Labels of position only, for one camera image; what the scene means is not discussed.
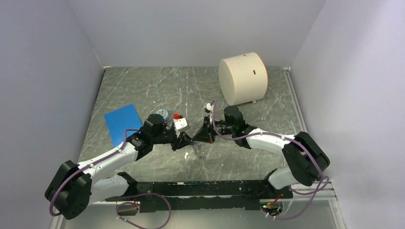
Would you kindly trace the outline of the metal key organizer plate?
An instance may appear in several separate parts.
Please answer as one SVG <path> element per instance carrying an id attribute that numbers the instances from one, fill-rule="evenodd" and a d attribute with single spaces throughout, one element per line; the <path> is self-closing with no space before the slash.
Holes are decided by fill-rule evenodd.
<path id="1" fill-rule="evenodd" d="M 202 151 L 202 144 L 201 144 L 201 142 L 193 142 L 192 144 L 191 144 L 191 146 L 192 146 L 192 149 L 193 149 L 193 151 L 194 151 L 194 154 L 198 157 L 198 158 L 202 158 L 202 156 L 203 156 L 203 151 Z"/>

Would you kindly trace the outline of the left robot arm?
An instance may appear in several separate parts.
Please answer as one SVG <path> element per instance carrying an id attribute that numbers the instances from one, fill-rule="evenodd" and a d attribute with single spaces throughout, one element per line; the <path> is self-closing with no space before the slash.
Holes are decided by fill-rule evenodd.
<path id="1" fill-rule="evenodd" d="M 73 219 L 84 209 L 103 198 L 120 196 L 132 200 L 137 193 L 137 182 L 128 175 L 108 174 L 120 167 L 140 160 L 154 145 L 169 144 L 173 151 L 192 143 L 187 135 L 185 117 L 174 114 L 172 124 L 160 114 L 151 114 L 139 129 L 126 129 L 124 140 L 113 149 L 87 161 L 62 163 L 45 191 L 50 202 L 51 216 L 63 215 Z"/>

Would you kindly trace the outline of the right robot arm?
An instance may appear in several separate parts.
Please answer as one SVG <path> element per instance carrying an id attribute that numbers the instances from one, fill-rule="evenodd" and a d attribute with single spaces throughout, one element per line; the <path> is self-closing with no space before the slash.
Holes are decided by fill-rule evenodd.
<path id="1" fill-rule="evenodd" d="M 307 132 L 296 135 L 281 135 L 264 131 L 246 123 L 236 106 L 224 110 L 224 120 L 214 119 L 213 108 L 207 107 L 207 116 L 193 140 L 214 143 L 216 136 L 234 141 L 247 149 L 260 149 L 282 155 L 287 167 L 270 172 L 264 179 L 263 193 L 268 198 L 276 197 L 282 188 L 294 184 L 311 186 L 320 180 L 330 160 Z"/>

